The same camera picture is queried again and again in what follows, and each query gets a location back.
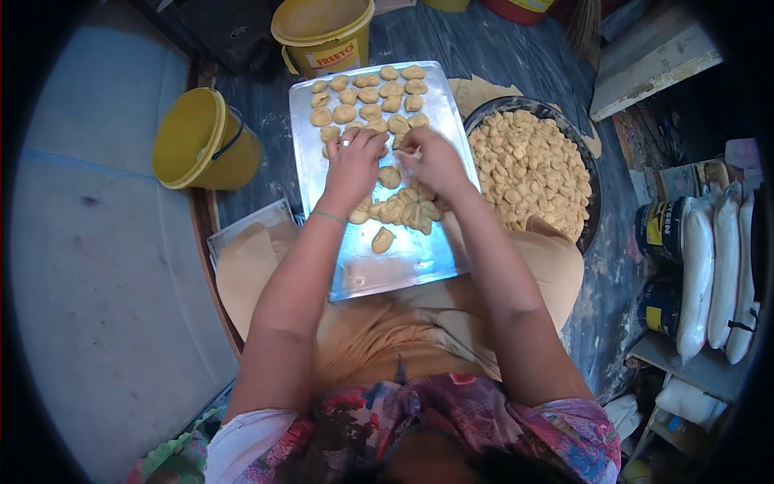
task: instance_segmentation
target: beige pants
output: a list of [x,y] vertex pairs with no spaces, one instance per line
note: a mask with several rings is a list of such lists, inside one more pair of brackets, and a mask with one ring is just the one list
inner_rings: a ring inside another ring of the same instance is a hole
[[[583,258],[575,244],[539,218],[530,218],[527,230],[511,238],[537,279],[558,332],[581,288]],[[218,292],[244,340],[261,291],[299,232],[289,221],[269,228],[253,224],[218,260]],[[501,380],[486,321],[469,275],[327,302],[317,330],[317,390],[393,380],[399,361],[409,380],[443,372]]]

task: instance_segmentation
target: broom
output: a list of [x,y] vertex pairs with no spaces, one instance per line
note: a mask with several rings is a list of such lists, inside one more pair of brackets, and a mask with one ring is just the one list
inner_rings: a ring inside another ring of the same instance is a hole
[[599,69],[599,24],[602,21],[601,0],[579,0],[573,10],[567,39],[579,56],[586,56]]

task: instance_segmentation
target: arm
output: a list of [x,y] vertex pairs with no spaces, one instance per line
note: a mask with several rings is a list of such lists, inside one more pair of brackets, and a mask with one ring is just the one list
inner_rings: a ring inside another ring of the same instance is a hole
[[454,147],[428,128],[411,130],[403,145],[421,146],[420,162],[401,156],[403,163],[449,201],[460,223],[473,279],[489,309],[491,340],[510,398],[529,407],[571,397],[593,400],[559,341],[529,267],[467,179]]
[[[325,191],[314,210],[345,220],[374,187],[376,155],[387,135],[350,129],[342,139],[351,145],[339,147],[338,138],[327,144]],[[332,217],[310,215],[269,278],[255,305],[224,424],[262,408],[306,411],[317,326],[344,229]]]

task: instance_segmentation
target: hand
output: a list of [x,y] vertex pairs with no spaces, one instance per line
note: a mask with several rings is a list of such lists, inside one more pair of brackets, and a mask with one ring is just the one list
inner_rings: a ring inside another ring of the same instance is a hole
[[348,129],[327,143],[328,175],[325,191],[315,207],[317,210],[347,218],[360,201],[374,189],[379,172],[378,153],[389,135],[373,129]]
[[417,148],[421,148],[420,161],[401,152],[398,152],[398,158],[420,182],[447,201],[453,203],[456,196],[473,187],[465,174],[460,155],[443,136],[424,126],[414,128],[403,138],[401,150],[412,152]]

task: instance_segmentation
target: floral top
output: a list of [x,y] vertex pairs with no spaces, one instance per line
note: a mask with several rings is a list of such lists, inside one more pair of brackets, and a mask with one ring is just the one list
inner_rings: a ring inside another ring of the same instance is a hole
[[336,389],[309,419],[257,410],[229,421],[207,448],[207,482],[338,482],[354,467],[381,461],[412,428],[434,427],[469,448],[513,447],[569,469],[585,482],[614,483],[621,468],[615,427],[593,400],[529,408],[479,375],[445,373],[404,385]]

